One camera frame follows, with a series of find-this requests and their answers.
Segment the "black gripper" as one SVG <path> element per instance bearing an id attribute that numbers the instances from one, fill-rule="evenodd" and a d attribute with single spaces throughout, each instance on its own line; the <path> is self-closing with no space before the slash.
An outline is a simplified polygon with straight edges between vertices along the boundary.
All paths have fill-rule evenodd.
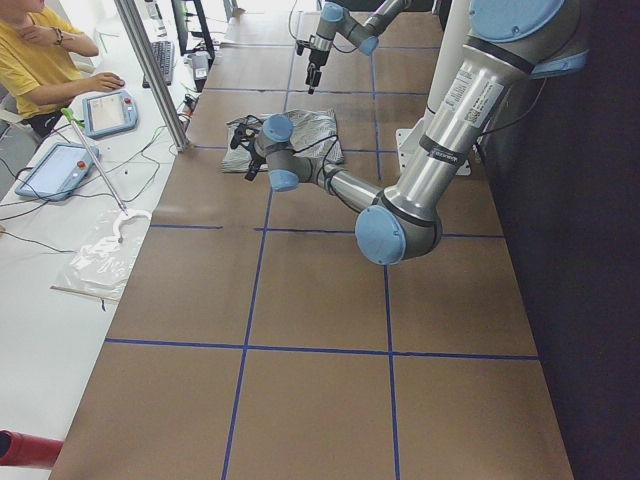
<path id="1" fill-rule="evenodd" d="M 249 163 L 249 168 L 245 174 L 245 179 L 248 181 L 253 181 L 262 166 L 266 164 L 266 159 L 255 152 L 251 153 L 250 156 L 251 160 Z"/>
<path id="2" fill-rule="evenodd" d="M 328 52 L 312 49 L 309 54 L 309 64 L 307 68 L 306 84 L 307 93 L 313 95 L 321 79 L 321 68 L 326 65 Z"/>

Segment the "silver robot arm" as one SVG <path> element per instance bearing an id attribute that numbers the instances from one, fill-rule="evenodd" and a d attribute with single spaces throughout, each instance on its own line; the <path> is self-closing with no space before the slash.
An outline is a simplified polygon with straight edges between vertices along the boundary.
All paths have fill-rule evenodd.
<path id="1" fill-rule="evenodd" d="M 508 89 L 523 79 L 580 70 L 594 8 L 591 1 L 471 2 L 459 69 L 398 181 L 386 188 L 324 158 L 304 157 L 292 146 L 292 122 L 281 114 L 243 119 L 230 145 L 250 154 L 248 179 L 266 167 L 275 191 L 314 183 L 355 210 L 357 245 L 371 262 L 425 255 L 442 234 L 437 203 Z"/>
<path id="2" fill-rule="evenodd" d="M 379 37 L 403 11 L 412 5 L 412 1 L 384 1 L 364 23 L 354 19 L 350 11 L 337 3 L 327 2 L 320 12 L 316 32 L 308 40 L 296 41 L 296 54 L 301 56 L 309 50 L 305 84 L 307 93 L 313 95 L 320 83 L 321 68 L 327 64 L 335 37 L 340 34 L 345 40 L 364 55 L 371 57 L 379 45 Z"/>

